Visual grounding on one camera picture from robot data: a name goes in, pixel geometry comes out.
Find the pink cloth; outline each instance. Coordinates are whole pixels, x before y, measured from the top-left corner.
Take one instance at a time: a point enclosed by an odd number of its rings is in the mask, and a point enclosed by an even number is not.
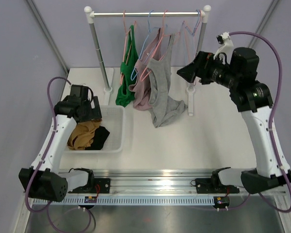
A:
[[[151,94],[151,85],[149,76],[142,82],[140,81],[140,75],[146,68],[147,63],[149,62],[151,51],[155,50],[155,47],[162,36],[162,29],[158,29],[157,36],[154,40],[146,47],[144,50],[141,59],[137,60],[135,67],[138,72],[136,77],[137,81],[135,84],[129,86],[129,90],[135,92],[135,100],[133,101],[133,107],[137,110],[147,110],[152,108],[149,104],[150,94]],[[161,45],[159,45],[156,54],[153,56],[155,60],[159,60],[161,58]]]

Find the robotic arm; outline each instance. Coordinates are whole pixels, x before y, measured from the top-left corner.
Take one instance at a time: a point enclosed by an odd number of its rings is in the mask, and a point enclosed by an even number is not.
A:
[[[202,85],[215,82],[229,89],[231,100],[248,127],[257,167],[248,170],[230,167],[216,170],[211,177],[213,189],[232,185],[244,187],[250,194],[259,193],[286,184],[281,169],[291,182],[291,168],[282,152],[275,124],[271,129],[268,128],[273,101],[267,85],[256,81],[259,57],[253,49],[236,48],[228,64],[223,51],[233,44],[228,33],[217,39],[222,46],[215,54],[200,51],[193,62],[178,70],[177,74],[189,83],[199,77]],[[282,167],[277,163],[270,131],[274,132]]]
[[[88,99],[89,91],[91,92],[90,100]],[[89,87],[82,85],[72,85],[70,95],[66,96],[63,101],[58,102],[54,107],[54,111],[57,120],[57,130],[45,159],[42,160],[42,154],[46,150],[53,133],[54,122],[52,122],[47,138],[37,158],[29,169],[22,168],[18,177],[26,190],[33,172],[42,161],[42,165],[31,184],[29,197],[61,202],[68,191],[77,187],[87,189],[95,186],[94,175],[91,170],[78,168],[72,172],[59,174],[59,165],[67,141],[77,123],[101,119],[102,116],[98,97],[94,96],[93,91]]]

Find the brown cloth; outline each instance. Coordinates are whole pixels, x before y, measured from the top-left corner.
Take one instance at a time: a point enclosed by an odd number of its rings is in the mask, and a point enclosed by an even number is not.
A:
[[[95,130],[100,126],[101,120],[91,120],[77,124],[68,140],[70,150],[85,150],[93,143]]]

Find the clothes rack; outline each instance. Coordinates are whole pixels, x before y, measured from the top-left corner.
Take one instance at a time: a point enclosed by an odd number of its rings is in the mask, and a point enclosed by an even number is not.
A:
[[[198,53],[201,50],[202,44],[203,44],[203,39],[205,35],[205,30],[206,30],[206,25],[208,22],[208,16],[209,12],[211,10],[211,7],[209,5],[206,5],[203,8],[202,11],[202,25],[201,25],[201,30],[199,34],[199,39],[198,39],[198,44],[197,44],[197,50],[196,53]],[[105,93],[105,99],[103,104],[109,104],[109,98],[110,94],[113,92],[112,89],[112,81],[113,77],[108,77],[105,69],[105,65],[103,63],[103,59],[101,56],[101,49],[99,46],[98,42],[98,37],[95,29],[95,24],[94,24],[94,18],[95,17],[123,17],[123,12],[121,13],[95,13],[90,6],[86,6],[84,8],[84,12],[86,14],[87,22],[90,26],[98,61],[99,61],[99,66],[101,69],[102,73],[102,78],[105,84],[104,88],[104,93]],[[125,17],[148,17],[150,12],[125,12]],[[191,17],[191,16],[199,16],[199,12],[152,12],[151,16],[152,17],[162,17],[165,14],[166,17]],[[188,94],[188,111],[189,111],[189,116],[193,116],[194,114],[194,93],[195,93],[195,87],[190,84],[186,90]]]

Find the reflective floor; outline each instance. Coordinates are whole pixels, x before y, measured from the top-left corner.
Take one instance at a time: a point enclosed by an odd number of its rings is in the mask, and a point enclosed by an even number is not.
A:
[[[231,206],[242,202],[232,197]],[[65,213],[75,206],[51,206],[51,219],[57,228],[68,233],[79,232],[88,223],[82,210]],[[279,214],[259,197],[251,197],[237,210],[216,212],[199,206],[95,206],[93,221],[87,233],[282,233]],[[26,233],[55,233],[45,212],[31,214]]]

